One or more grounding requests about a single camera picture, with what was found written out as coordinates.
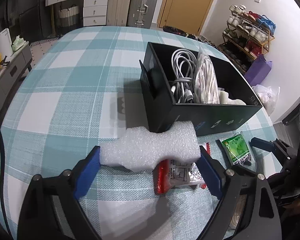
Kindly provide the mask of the person's right hand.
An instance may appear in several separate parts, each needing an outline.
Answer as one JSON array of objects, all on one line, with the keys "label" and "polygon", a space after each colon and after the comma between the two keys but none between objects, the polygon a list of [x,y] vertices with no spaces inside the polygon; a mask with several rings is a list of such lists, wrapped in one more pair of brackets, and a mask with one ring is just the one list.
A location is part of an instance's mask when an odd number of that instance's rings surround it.
[{"label": "person's right hand", "polygon": [[296,199],[292,204],[290,204],[287,209],[290,209],[292,214],[300,213],[300,199]]}]

